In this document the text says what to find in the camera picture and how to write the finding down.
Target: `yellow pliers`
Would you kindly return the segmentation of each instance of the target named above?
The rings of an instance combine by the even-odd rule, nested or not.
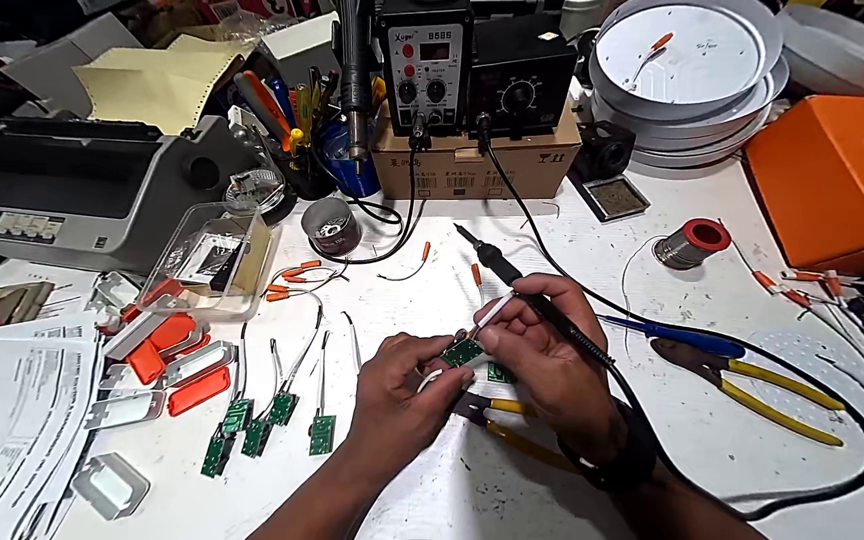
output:
[[[485,428],[487,432],[495,434],[511,448],[515,448],[525,456],[561,469],[562,471],[578,473],[570,460],[564,455],[552,451],[541,444],[532,442],[512,431],[509,427],[486,418],[486,409],[513,412],[523,416],[536,416],[536,411],[528,403],[514,399],[486,398],[468,391],[463,391],[452,406],[453,413],[467,418],[476,426]]]
[[[765,418],[773,421],[784,428],[805,436],[813,441],[818,441],[830,446],[842,446],[842,439],[826,433],[811,425],[799,422],[798,420],[788,417],[785,414],[775,410],[764,402],[750,396],[742,391],[738,386],[728,382],[722,378],[723,371],[738,373],[771,383],[776,387],[782,387],[786,390],[798,394],[799,396],[809,400],[810,402],[828,409],[830,411],[845,411],[846,407],[840,401],[833,399],[826,394],[806,386],[798,380],[783,376],[778,373],[771,372],[759,366],[736,360],[734,358],[726,358],[716,354],[710,354],[703,350],[698,350],[685,343],[673,341],[671,339],[654,339],[652,340],[652,348],[659,356],[666,359],[678,367],[682,367],[712,383],[714,387],[722,390],[731,399],[736,400],[741,405],[748,409],[761,414]]]

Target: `hand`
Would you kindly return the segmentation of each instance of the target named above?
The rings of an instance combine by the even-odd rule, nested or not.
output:
[[[516,279],[512,287],[544,294],[602,350],[608,342],[582,288],[548,274]],[[479,321],[498,300],[474,316]],[[592,464],[607,463],[625,446],[626,426],[609,393],[603,366],[585,358],[534,312],[513,298],[479,331],[486,352],[508,367],[529,390],[538,415],[575,452]]]
[[[449,418],[449,405],[471,381],[473,370],[450,368],[439,358],[451,336],[418,338],[407,333],[387,337],[375,357],[362,366],[352,426],[342,443],[347,452],[376,467],[389,482],[432,444]],[[444,372],[416,394],[406,381],[418,369],[427,375]]]

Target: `clear plastic box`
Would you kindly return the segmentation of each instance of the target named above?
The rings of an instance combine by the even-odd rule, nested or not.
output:
[[[226,202],[190,207],[142,288],[138,309],[189,313],[210,322],[251,319],[281,235],[280,227],[265,224],[259,210],[234,216]],[[162,308],[156,300],[163,292],[183,302]]]

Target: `green circuit board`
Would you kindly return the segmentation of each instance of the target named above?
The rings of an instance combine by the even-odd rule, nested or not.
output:
[[[242,454],[249,458],[262,456],[272,433],[272,422],[267,418],[256,418],[246,427],[246,440],[242,441]]]
[[[509,385],[519,382],[516,374],[512,373],[509,368],[496,362],[488,362],[488,380],[493,383],[506,383]]]
[[[332,452],[335,437],[335,416],[316,416],[309,426],[309,456],[321,456]]]
[[[296,410],[296,404],[299,402],[299,396],[289,394],[287,392],[279,392],[271,401],[271,411],[269,411],[269,421],[276,426],[285,426],[292,418],[292,413]]]
[[[222,419],[222,433],[229,435],[246,429],[252,420],[253,405],[255,399],[235,399],[228,404],[225,418]]]
[[[482,347],[474,339],[465,338],[452,345],[441,354],[441,359],[452,367],[459,367],[483,353]]]
[[[226,470],[226,463],[233,453],[235,435],[215,434],[208,440],[208,449],[205,451],[205,460],[201,462],[201,473],[214,479]]]

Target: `white tabletop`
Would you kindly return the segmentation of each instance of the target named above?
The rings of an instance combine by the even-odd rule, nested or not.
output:
[[[738,163],[706,178],[669,180],[629,173],[635,186],[652,202],[644,215],[601,224],[565,181],[554,203],[529,202],[546,245],[573,277],[618,303],[623,302],[620,277],[633,252],[646,240],[668,235],[692,217],[721,217],[733,239],[759,269],[776,277],[786,268]],[[301,204],[280,227],[281,240],[273,268],[315,259],[299,218]],[[399,202],[402,210],[407,204]],[[368,223],[368,217],[360,218]],[[478,292],[470,272],[474,252],[458,237],[452,221],[479,239],[499,246],[523,273],[550,271],[539,256],[515,202],[431,201],[414,237],[390,260],[349,267],[351,281],[335,281],[320,289],[325,303],[322,329],[333,332],[326,351],[326,413],[338,416],[336,444],[349,429],[354,407],[355,369],[348,324],[353,318],[362,358],[372,357],[380,341],[398,332],[417,336],[453,334],[469,328],[478,308]],[[377,243],[381,253],[391,239],[375,231],[365,245]],[[395,276],[419,263],[423,242],[432,243],[425,267],[402,282]],[[365,258],[372,249],[354,255]],[[506,287],[483,269],[486,295]],[[648,249],[631,261],[625,290],[632,311],[645,316],[719,332],[759,343],[775,333],[812,338],[838,358],[850,354],[843,342],[806,316],[791,302],[770,297],[749,275],[733,248],[714,254],[701,267],[677,272],[659,264]],[[601,313],[611,311],[593,303]],[[247,326],[246,397],[264,408],[273,392],[269,338],[278,340],[286,369],[294,361],[314,321],[315,303],[297,297],[263,302]],[[213,338],[238,342],[239,325],[213,325]],[[738,375],[728,378],[780,411],[798,415],[810,425],[834,431],[845,441],[830,448],[798,436],[742,407],[695,374],[672,366],[635,332],[606,327],[609,351],[642,401],[662,443],[699,485],[719,496],[801,490],[841,482],[864,465],[864,437],[846,415],[831,414],[763,382]],[[321,335],[316,344],[321,342]],[[272,431],[265,454],[250,459],[236,442],[221,477],[199,473],[210,435],[228,402],[222,395],[178,417],[105,430],[91,454],[117,452],[151,482],[149,495],[130,517],[104,521],[78,499],[62,524],[60,540],[122,538],[227,538],[239,540],[266,519],[316,468],[325,456],[308,455],[308,425],[315,411],[311,376],[317,358],[313,347],[301,366],[293,391],[300,396],[291,423]],[[864,414],[864,392],[845,375],[816,368],[811,353],[785,351],[784,358],[805,366],[840,392]],[[784,370],[756,355],[747,362],[779,373]],[[473,391],[489,397],[512,395],[509,385],[486,381],[477,370]],[[613,392],[618,392],[612,385]],[[514,415],[495,417],[536,441],[550,444],[541,425],[526,425]],[[745,503],[750,510],[760,502]],[[864,538],[864,488],[832,502],[779,511],[755,523],[770,538]],[[407,467],[382,493],[368,513],[359,538],[631,538],[608,499],[581,477],[559,472],[517,454],[465,419],[453,416],[436,442]]]

